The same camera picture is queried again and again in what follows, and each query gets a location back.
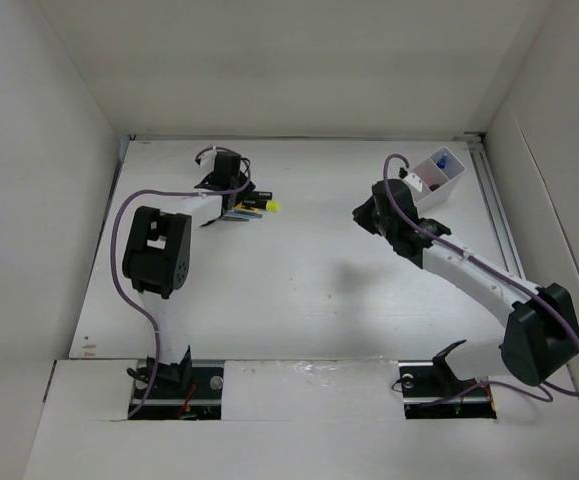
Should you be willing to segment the green highlighter marker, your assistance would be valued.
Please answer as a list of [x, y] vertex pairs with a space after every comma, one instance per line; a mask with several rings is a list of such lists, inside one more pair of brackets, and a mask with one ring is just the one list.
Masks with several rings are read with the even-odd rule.
[[248, 198], [254, 200], [269, 201], [273, 199], [273, 193], [270, 191], [254, 190], [249, 194]]

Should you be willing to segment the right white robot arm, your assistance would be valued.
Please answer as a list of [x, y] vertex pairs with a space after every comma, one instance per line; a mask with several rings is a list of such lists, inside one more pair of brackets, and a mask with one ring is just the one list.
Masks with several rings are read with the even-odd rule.
[[354, 221], [384, 238], [400, 257], [434, 274], [475, 300], [502, 326], [500, 339], [431, 369], [431, 381], [452, 394], [468, 378], [509, 374], [537, 387], [579, 358], [579, 325], [569, 292], [519, 279], [475, 254], [442, 223], [419, 217], [401, 180], [373, 184]]

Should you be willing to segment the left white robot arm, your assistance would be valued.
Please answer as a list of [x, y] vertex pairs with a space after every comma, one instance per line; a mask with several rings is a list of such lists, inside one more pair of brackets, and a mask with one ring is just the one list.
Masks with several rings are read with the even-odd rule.
[[[110, 263], [114, 286], [120, 297], [149, 322], [155, 343], [154, 355], [146, 365], [128, 373], [147, 385], [148, 393], [181, 396], [191, 387], [193, 367], [191, 350], [165, 358], [163, 321], [146, 306], [138, 304], [123, 290], [119, 277], [130, 281], [139, 294], [152, 294], [168, 300], [180, 290], [189, 274], [192, 229], [214, 223], [253, 192], [251, 162], [225, 147], [209, 147], [195, 158], [200, 163], [207, 154], [213, 156], [212, 170], [189, 192], [140, 190], [121, 205], [114, 219], [110, 241]], [[151, 206], [135, 209], [122, 258], [116, 247], [122, 217], [129, 205], [142, 196], [169, 197], [179, 202], [172, 213]]]

